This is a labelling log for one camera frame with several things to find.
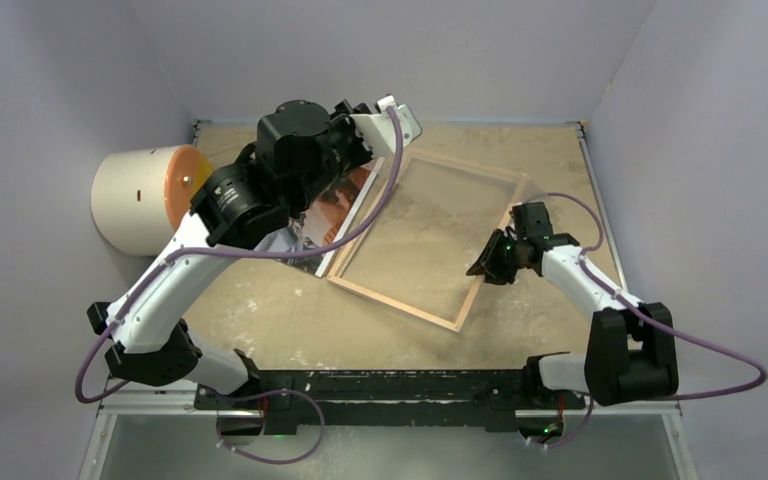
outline metal frame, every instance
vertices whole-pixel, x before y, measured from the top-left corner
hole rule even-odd
[[[90,445],[84,463],[81,465],[79,480],[95,480],[101,478],[104,462],[107,460],[107,449],[110,447],[110,438],[116,427],[116,415],[99,415],[96,417],[93,433],[90,437]]]
[[[617,244],[614,242],[614,233],[611,231],[611,222],[608,221],[608,213],[605,211],[605,202],[602,200],[602,192],[599,190],[599,183],[596,181],[596,173],[593,171],[593,163],[590,161],[590,152],[587,150],[587,140],[584,134],[584,126],[580,122],[575,124],[575,133],[578,136],[578,146],[581,148],[581,155],[584,157],[584,165],[587,167],[587,176],[590,178],[590,184],[593,186],[593,195],[596,197],[596,206],[599,208],[599,216],[602,217],[602,227],[605,229],[605,236],[608,237],[608,248],[611,251],[611,257],[614,259],[614,265],[617,267],[617,274],[620,277],[620,286],[628,289],[625,281],[625,272],[620,262],[620,255],[617,252]]]

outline cylindrical container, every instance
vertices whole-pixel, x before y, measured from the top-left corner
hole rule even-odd
[[[191,145],[109,155],[92,185],[98,230],[129,255],[159,254],[210,170],[207,158]]]

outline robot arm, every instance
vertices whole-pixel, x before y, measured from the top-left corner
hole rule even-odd
[[[172,240],[125,295],[88,310],[101,334],[130,301],[113,330],[105,359],[118,378],[152,386],[185,378],[222,394],[237,391],[257,376],[240,351],[220,349],[188,331],[182,316],[233,258],[187,255],[168,262],[181,248],[217,246],[253,249],[269,233],[286,227],[343,174],[374,158],[394,153],[394,127],[384,112],[393,107],[404,132],[403,145],[422,133],[407,105],[392,96],[377,113],[342,102],[329,114],[323,107],[286,102],[257,125],[257,141],[237,160],[217,169],[192,199]]]
[[[603,406],[675,393],[678,369],[674,338],[641,323],[616,295],[622,293],[655,321],[672,327],[669,310],[623,292],[587,259],[575,238],[554,233],[542,202],[515,206],[511,217],[513,228],[493,232],[467,275],[484,275],[485,282],[504,285],[514,282],[518,270],[534,270],[591,319],[586,355],[531,357],[526,363],[529,378],[539,388],[590,393]],[[586,275],[581,262],[612,293]],[[641,348],[630,350],[629,338],[642,342]]]

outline gray wall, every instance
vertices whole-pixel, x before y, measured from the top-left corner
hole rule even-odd
[[[71,392],[84,311],[143,266],[96,232],[90,184],[107,154],[188,129],[126,0],[0,1],[0,478],[77,476],[95,416]]]
[[[659,1],[592,117],[629,283],[768,366],[768,1]],[[753,378],[680,349],[682,391]],[[703,478],[768,478],[768,384],[685,402]]]
[[[393,92],[424,117],[587,118],[654,0],[132,0],[187,111]]]

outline photograph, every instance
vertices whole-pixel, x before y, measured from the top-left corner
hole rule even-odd
[[[298,220],[267,235],[256,251],[298,252],[330,245],[345,235],[352,219],[357,215],[377,172],[358,168],[334,182],[328,190],[313,201]],[[321,277],[328,268],[333,252],[309,258],[279,260],[305,272]]]

